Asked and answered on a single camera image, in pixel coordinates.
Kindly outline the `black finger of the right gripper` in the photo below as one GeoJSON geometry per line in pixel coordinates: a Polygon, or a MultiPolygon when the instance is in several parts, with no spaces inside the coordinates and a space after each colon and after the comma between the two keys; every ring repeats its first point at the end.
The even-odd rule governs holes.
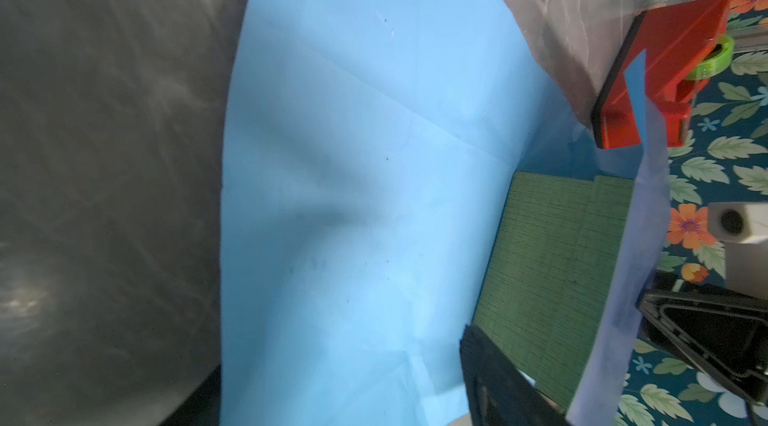
{"type": "Polygon", "coordinates": [[[648,289],[638,302],[650,339],[748,402],[767,400],[767,302],[648,289]]]}

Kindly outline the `light blue wrapping paper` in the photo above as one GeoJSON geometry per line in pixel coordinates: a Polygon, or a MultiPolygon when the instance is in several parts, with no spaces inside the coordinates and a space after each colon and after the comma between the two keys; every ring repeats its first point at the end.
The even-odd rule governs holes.
{"type": "Polygon", "coordinates": [[[223,425],[446,425],[514,172],[632,177],[584,120],[647,0],[248,0],[221,190],[223,425]]]}

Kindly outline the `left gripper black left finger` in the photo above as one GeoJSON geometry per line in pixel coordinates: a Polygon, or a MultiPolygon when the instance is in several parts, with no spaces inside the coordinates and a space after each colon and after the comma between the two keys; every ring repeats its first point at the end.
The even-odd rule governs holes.
{"type": "Polygon", "coordinates": [[[161,426],[218,426],[220,410],[221,366],[217,366],[161,426]]]}

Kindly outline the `green gift box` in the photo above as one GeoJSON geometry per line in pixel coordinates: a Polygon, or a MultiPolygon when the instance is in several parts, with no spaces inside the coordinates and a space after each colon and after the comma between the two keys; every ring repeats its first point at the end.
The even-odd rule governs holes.
{"type": "Polygon", "coordinates": [[[633,189],[602,175],[511,182],[473,323],[563,407],[595,342],[633,189]]]}

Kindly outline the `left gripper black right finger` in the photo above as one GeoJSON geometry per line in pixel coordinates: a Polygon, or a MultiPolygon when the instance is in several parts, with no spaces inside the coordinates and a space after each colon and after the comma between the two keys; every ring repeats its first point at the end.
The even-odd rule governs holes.
{"type": "Polygon", "coordinates": [[[479,327],[465,328],[459,352],[473,425],[568,425],[479,327]]]}

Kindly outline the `red tape dispenser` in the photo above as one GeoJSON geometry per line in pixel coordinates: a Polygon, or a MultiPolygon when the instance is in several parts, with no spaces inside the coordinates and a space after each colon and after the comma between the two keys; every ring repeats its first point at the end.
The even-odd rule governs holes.
{"type": "Polygon", "coordinates": [[[599,148],[641,143],[641,120],[633,111],[625,76],[636,60],[646,97],[665,120],[667,145],[683,146],[692,100],[732,62],[735,42],[726,33],[729,14],[730,0],[694,0],[635,17],[591,113],[599,148]]]}

